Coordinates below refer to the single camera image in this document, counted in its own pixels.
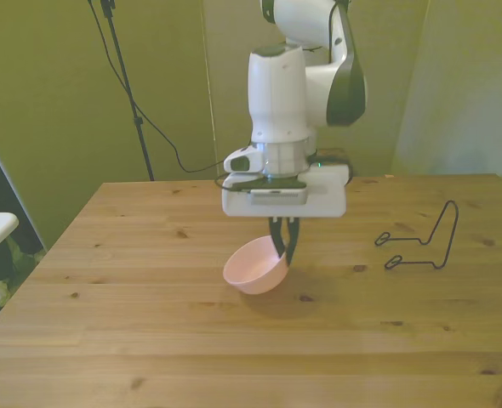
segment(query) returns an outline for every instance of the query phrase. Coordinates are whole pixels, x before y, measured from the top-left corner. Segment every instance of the wood knot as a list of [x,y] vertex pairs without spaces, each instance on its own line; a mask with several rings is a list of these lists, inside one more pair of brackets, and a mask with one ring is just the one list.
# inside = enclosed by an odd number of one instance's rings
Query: wood knot
[[475,202],[475,201],[467,201],[466,204],[470,208],[482,208],[482,206],[480,204],[478,204],[477,202]]
[[181,239],[183,239],[183,240],[184,240],[185,238],[188,238],[188,237],[189,237],[189,236],[186,234],[186,232],[185,232],[184,230],[182,230],[182,229],[178,229],[176,234],[177,234],[177,236],[178,236],[179,238],[181,238]]
[[306,303],[306,302],[315,302],[316,301],[316,299],[314,299],[313,297],[310,297],[308,295],[300,295],[299,296],[299,300],[301,302],[304,302],[304,303]]
[[399,321],[399,320],[382,321],[381,324],[383,326],[396,326],[396,327],[404,326],[404,322],[403,321]]
[[130,384],[130,388],[133,389],[133,390],[136,390],[138,389],[139,387],[141,387],[143,385],[143,383],[145,382],[145,379],[142,378],[142,377],[137,377],[135,378],[134,380],[132,380],[132,383]]
[[482,244],[485,245],[486,247],[494,247],[496,242],[495,242],[495,240],[490,240],[490,239],[486,238],[482,241]]
[[395,226],[398,229],[406,231],[406,232],[415,232],[415,229],[413,229],[412,227],[410,227],[410,226],[408,226],[406,224],[403,224],[403,223],[395,223]]

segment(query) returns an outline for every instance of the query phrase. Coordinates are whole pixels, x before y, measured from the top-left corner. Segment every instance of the cable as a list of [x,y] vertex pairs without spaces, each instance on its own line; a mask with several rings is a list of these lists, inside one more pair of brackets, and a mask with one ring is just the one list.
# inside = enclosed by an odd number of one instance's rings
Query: cable
[[[92,14],[94,16],[94,20],[96,21],[96,26],[98,27],[98,31],[100,32],[101,41],[102,41],[102,44],[104,46],[104,50],[106,51],[107,61],[109,62],[109,65],[110,65],[111,69],[113,70],[113,72],[115,73],[115,76],[117,77],[118,81],[120,82],[121,86],[123,87],[124,92],[126,92],[127,94],[129,94],[126,86],[124,85],[124,82],[123,82],[121,76],[119,75],[117,69],[113,65],[113,61],[111,61],[111,56],[109,55],[109,48],[107,47],[106,37],[104,36],[104,32],[101,29],[100,21],[98,20],[98,15],[96,14],[96,10],[94,9],[94,5],[92,4],[92,0],[88,0],[88,5],[90,6],[90,9],[92,10]],[[183,163],[181,162],[180,153],[177,150],[177,147],[175,147],[174,142],[168,136],[166,136],[166,134],[151,119],[149,119],[149,117],[140,108],[140,106],[137,104],[137,102],[134,101],[134,105],[135,105],[136,110],[143,116],[143,118],[151,126],[153,126],[153,128],[157,132],[159,132],[163,136],[163,138],[168,142],[168,144],[170,146],[172,146],[172,149],[174,149],[175,158],[177,159],[177,162],[178,162],[179,166],[181,167],[181,170],[183,170],[185,173],[199,173],[199,172],[203,172],[204,170],[209,170],[212,167],[218,166],[219,164],[221,164],[224,161],[224,160],[217,161],[216,163],[214,163],[212,165],[209,165],[209,166],[206,166],[206,167],[203,167],[203,168],[199,168],[197,170],[189,170],[189,169],[187,169],[183,165]]]
[[219,183],[219,181],[223,178],[223,177],[226,177],[228,176],[229,173],[222,173],[220,174],[219,176],[217,176],[214,180],[214,183],[217,187],[219,187],[220,189],[222,190],[226,190],[226,191],[232,191],[232,192],[241,192],[240,190],[238,189],[232,189],[231,187],[225,187],[223,184]]

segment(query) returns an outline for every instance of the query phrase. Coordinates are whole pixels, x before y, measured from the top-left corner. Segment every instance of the black cable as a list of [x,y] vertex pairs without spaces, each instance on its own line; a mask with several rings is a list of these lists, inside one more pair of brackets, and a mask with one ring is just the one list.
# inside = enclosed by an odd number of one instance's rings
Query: black cable
[[228,176],[229,173],[222,173],[220,174],[219,176],[217,176],[215,179],[214,179],[214,183],[217,187],[219,187],[220,189],[222,190],[226,190],[226,191],[232,191],[232,192],[241,192],[240,190],[238,189],[232,189],[231,187],[225,187],[223,184],[219,183],[219,181],[222,179],[222,178],[225,178],[226,176]]
[[[123,82],[121,76],[119,75],[117,69],[113,65],[113,61],[111,61],[111,56],[109,55],[109,48],[107,47],[106,37],[104,36],[104,32],[101,29],[100,21],[98,20],[98,16],[96,14],[96,10],[94,9],[94,5],[92,4],[92,0],[88,0],[88,4],[90,5],[90,9],[92,10],[92,14],[94,16],[94,20],[96,21],[98,31],[100,32],[101,41],[102,41],[102,44],[104,45],[104,50],[106,51],[107,61],[109,62],[109,65],[110,65],[111,69],[113,70],[113,73],[115,73],[115,75],[117,76],[117,79],[120,82],[121,86],[123,87],[124,92],[126,92],[128,94],[128,90],[126,89],[126,86],[124,85],[124,82]],[[197,170],[188,170],[181,162],[180,153],[177,150],[177,147],[175,147],[174,142],[172,142],[172,140],[168,136],[166,136],[166,134],[151,119],[149,119],[149,117],[140,108],[140,106],[135,102],[135,100],[134,100],[134,105],[135,105],[136,110],[143,116],[143,118],[147,122],[149,122],[149,124],[151,126],[153,126],[153,128],[163,136],[163,138],[168,142],[168,144],[170,146],[172,146],[172,149],[174,149],[175,158],[177,159],[177,162],[178,162],[179,166],[181,167],[181,170],[183,170],[185,173],[203,172],[204,170],[209,170],[210,168],[218,166],[219,164],[223,163],[224,160],[221,160],[221,161],[217,161],[216,163],[214,163],[212,165],[206,166],[204,168],[199,168]]]
[[[88,0],[90,6],[92,6],[92,0]],[[141,151],[143,153],[143,158],[145,160],[145,165],[147,167],[147,173],[149,174],[149,180],[155,181],[155,176],[152,171],[151,160],[149,159],[149,151],[147,150],[147,145],[145,143],[145,136],[143,135],[143,119],[138,116],[138,112],[135,107],[134,96],[132,95],[132,88],[130,87],[130,81],[126,73],[126,66],[124,64],[123,53],[121,52],[121,47],[118,43],[117,33],[115,31],[115,25],[113,24],[113,13],[111,9],[115,8],[114,0],[100,0],[102,10],[104,11],[104,16],[109,24],[109,29],[111,31],[111,37],[113,39],[113,44],[115,46],[115,51],[117,52],[118,62],[121,66],[121,72],[123,74],[124,85],[126,89],[126,94],[128,95],[128,101],[130,102],[130,107],[132,108],[132,115],[134,117],[135,129],[138,133],[138,138],[140,140]]]

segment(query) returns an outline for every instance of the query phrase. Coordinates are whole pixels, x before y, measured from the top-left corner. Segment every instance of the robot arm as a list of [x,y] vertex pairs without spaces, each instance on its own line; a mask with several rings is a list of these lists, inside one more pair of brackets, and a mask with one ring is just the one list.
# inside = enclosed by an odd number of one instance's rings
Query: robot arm
[[290,43],[331,49],[327,65],[309,66],[307,119],[311,126],[349,126],[364,113],[366,90],[347,3],[334,0],[261,0],[266,20]]
[[[230,175],[223,183],[223,209],[230,216],[270,218],[276,243],[279,218],[298,225],[298,218],[345,213],[349,169],[313,159],[315,128],[355,122],[364,113],[366,89],[342,0],[260,5],[287,42],[258,48],[249,58],[252,145],[225,159]],[[306,66],[303,46],[329,49],[328,61]]]

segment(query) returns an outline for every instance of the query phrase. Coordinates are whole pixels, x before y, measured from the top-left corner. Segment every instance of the pink bowl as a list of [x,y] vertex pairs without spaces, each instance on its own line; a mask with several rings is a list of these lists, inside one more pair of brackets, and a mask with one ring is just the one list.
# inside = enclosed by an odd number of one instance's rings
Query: pink bowl
[[238,249],[225,264],[223,276],[248,295],[258,295],[279,285],[288,272],[285,254],[281,259],[271,237],[263,236]]

